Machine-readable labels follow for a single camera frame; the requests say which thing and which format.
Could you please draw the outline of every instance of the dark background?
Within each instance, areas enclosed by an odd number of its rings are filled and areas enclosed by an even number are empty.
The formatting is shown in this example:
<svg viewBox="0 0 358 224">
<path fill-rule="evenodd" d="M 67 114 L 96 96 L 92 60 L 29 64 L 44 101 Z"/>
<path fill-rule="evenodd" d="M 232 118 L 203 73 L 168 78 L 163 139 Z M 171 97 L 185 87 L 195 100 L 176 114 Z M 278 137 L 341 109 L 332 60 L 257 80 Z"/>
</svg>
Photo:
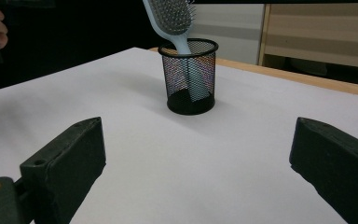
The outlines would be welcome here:
<svg viewBox="0 0 358 224">
<path fill-rule="evenodd" d="M 56 0 L 55 8 L 1 7 L 9 32 L 0 89 L 132 47 L 165 41 L 142 0 Z"/>
</svg>

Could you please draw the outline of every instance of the hairbrush bristles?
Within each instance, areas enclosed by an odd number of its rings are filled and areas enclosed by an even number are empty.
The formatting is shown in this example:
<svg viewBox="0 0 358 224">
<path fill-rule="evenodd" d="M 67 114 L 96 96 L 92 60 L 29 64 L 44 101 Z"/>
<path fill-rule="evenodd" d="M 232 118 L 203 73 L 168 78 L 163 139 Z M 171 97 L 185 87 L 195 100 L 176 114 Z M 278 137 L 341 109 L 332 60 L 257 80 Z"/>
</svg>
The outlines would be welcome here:
<svg viewBox="0 0 358 224">
<path fill-rule="evenodd" d="M 193 1 L 187 0 L 150 0 L 150 7 L 157 18 L 157 26 L 167 34 L 181 35 L 194 20 Z"/>
</svg>

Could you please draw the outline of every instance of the table surface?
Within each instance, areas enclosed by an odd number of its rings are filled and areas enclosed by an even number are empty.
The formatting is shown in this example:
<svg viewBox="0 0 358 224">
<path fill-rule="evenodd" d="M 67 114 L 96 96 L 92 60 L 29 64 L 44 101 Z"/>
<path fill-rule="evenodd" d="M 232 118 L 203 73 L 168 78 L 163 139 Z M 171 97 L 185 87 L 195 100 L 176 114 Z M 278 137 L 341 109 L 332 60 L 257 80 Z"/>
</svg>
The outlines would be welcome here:
<svg viewBox="0 0 358 224">
<path fill-rule="evenodd" d="M 214 108 L 173 113 L 158 53 L 127 49 L 0 90 L 0 176 L 101 117 L 107 164 L 71 223 L 345 223 L 294 172 L 298 117 L 358 138 L 358 94 L 216 66 Z"/>
</svg>

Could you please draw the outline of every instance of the mesh cup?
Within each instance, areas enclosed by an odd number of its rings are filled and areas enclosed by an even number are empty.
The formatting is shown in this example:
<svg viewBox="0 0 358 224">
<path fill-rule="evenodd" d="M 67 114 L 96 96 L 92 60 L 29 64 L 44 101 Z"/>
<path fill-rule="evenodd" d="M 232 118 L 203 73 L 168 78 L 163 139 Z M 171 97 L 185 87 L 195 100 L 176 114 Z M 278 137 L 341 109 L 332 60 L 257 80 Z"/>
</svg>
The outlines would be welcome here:
<svg viewBox="0 0 358 224">
<path fill-rule="evenodd" d="M 208 39 L 189 38 L 191 54 L 179 55 L 174 44 L 158 48 L 162 56 L 167 106 L 177 114 L 198 115 L 214 106 L 216 51 L 219 46 Z"/>
</svg>

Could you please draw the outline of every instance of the wooden cabinet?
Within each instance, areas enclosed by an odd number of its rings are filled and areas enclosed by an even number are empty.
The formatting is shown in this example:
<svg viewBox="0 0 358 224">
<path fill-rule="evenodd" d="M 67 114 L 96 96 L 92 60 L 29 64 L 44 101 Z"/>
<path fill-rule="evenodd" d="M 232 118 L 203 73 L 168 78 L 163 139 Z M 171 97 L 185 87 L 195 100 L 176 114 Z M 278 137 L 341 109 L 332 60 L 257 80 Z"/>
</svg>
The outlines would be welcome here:
<svg viewBox="0 0 358 224">
<path fill-rule="evenodd" d="M 284 57 L 358 67 L 358 3 L 265 5 L 258 64 Z"/>
</svg>

